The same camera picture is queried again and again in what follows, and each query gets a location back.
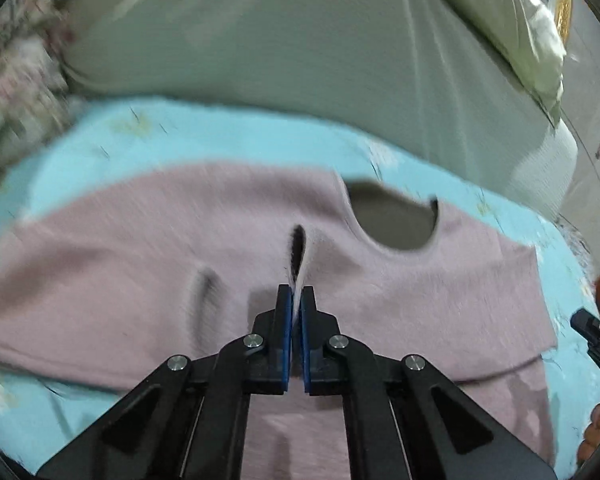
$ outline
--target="gray fabric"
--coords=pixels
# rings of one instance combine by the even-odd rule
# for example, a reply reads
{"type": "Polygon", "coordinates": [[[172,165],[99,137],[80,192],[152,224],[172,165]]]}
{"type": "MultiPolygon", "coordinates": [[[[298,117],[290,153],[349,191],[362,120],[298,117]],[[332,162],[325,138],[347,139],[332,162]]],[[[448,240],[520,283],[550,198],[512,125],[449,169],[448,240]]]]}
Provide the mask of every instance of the gray fabric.
{"type": "MultiPolygon", "coordinates": [[[[0,242],[0,362],[130,388],[172,354],[213,354],[272,308],[300,225],[295,286],[313,285],[344,333],[392,358],[420,353],[469,381],[471,396],[550,459],[539,354],[555,335],[534,249],[444,202],[435,215],[394,191],[350,188],[354,208],[334,173],[203,164],[18,225],[0,242]],[[398,250],[370,236],[356,209],[376,238],[373,209],[394,239],[408,215],[426,220],[398,240],[414,249],[398,250]]],[[[337,402],[299,389],[293,380],[283,399],[252,401],[244,478],[348,475],[337,402]]]]}
{"type": "Polygon", "coordinates": [[[68,7],[76,40],[64,62],[76,89],[350,124],[551,220],[573,175],[577,148],[567,127],[552,127],[502,56],[445,0],[68,7]]]}

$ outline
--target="blue gripper pad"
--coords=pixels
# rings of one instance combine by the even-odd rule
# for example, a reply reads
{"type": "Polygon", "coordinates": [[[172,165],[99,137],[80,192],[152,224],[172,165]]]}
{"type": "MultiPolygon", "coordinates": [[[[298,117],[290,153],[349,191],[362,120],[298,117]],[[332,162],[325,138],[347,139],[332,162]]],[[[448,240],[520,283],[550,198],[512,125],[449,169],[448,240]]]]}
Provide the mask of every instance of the blue gripper pad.
{"type": "Polygon", "coordinates": [[[298,323],[300,325],[300,356],[302,359],[302,379],[304,381],[304,392],[311,393],[311,363],[309,354],[309,341],[307,330],[307,312],[304,295],[300,296],[300,310],[298,313],[298,323]]]}
{"type": "Polygon", "coordinates": [[[294,297],[291,287],[287,288],[285,298],[285,332],[282,351],[282,384],[285,391],[289,390],[289,375],[291,369],[291,325],[294,317],[294,297]]]}

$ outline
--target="light blue bedsheet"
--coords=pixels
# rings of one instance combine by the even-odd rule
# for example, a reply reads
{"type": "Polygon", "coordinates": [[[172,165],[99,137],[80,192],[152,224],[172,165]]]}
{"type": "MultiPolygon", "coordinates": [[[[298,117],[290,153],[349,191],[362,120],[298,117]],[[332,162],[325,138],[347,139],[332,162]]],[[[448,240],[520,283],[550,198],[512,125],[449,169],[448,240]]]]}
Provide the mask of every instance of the light blue bedsheet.
{"type": "MultiPolygon", "coordinates": [[[[121,179],[209,159],[322,166],[344,178],[379,178],[418,198],[439,196],[513,240],[535,245],[542,290],[558,335],[558,348],[543,356],[557,449],[555,470],[561,479],[573,473],[589,413],[600,401],[600,372],[586,354],[584,339],[569,326],[575,310],[584,306],[595,312],[595,307],[560,233],[532,211],[353,128],[161,98],[97,104],[69,134],[10,171],[0,185],[0,233],[14,219],[39,218],[121,179]]],[[[117,398],[0,370],[0,448],[35,472],[117,398]]]]}

